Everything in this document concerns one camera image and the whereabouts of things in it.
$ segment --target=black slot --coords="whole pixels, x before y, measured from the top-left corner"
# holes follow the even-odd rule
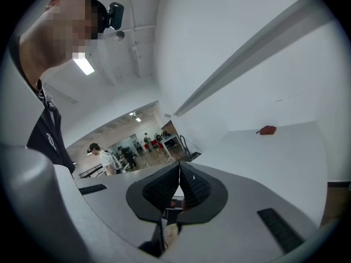
[[[285,253],[303,243],[302,238],[273,208],[259,210],[257,214]]]
[[[107,187],[103,184],[98,184],[94,186],[89,186],[89,187],[84,187],[80,188],[79,191],[82,195],[90,194],[90,193],[95,193],[101,190],[107,189]]]

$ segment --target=fluorescent light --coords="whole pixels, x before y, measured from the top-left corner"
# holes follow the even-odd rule
[[[90,65],[89,61],[86,59],[85,53],[78,53],[78,57],[73,59],[75,63],[79,66],[79,68],[85,73],[85,75],[89,75],[94,72],[94,68]]]

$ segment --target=table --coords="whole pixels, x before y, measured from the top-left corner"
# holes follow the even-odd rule
[[[169,156],[171,156],[171,154],[170,154],[170,152],[168,151],[168,149],[167,149],[165,143],[166,143],[168,140],[171,140],[171,139],[177,139],[177,140],[178,140],[178,145],[180,145],[181,148],[184,150],[184,147],[183,147],[183,145],[182,145],[182,143],[181,143],[181,141],[180,141],[180,139],[179,139],[179,137],[178,137],[178,134],[172,134],[171,136],[169,136],[169,137],[167,137],[167,138],[161,140],[161,143],[162,143],[162,145],[163,145],[163,148],[165,149],[166,153],[167,153]]]

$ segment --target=ceiling pipe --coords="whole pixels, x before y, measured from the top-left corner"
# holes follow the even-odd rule
[[[137,72],[138,72],[138,77],[139,77],[139,78],[141,78],[141,76],[140,76],[140,70],[139,70],[139,62],[138,62],[138,49],[137,49],[137,45],[135,44],[135,38],[134,38],[135,21],[134,21],[133,0],[131,0],[131,12],[132,12],[132,40],[133,40],[133,53],[134,53],[135,63],[137,64]]]

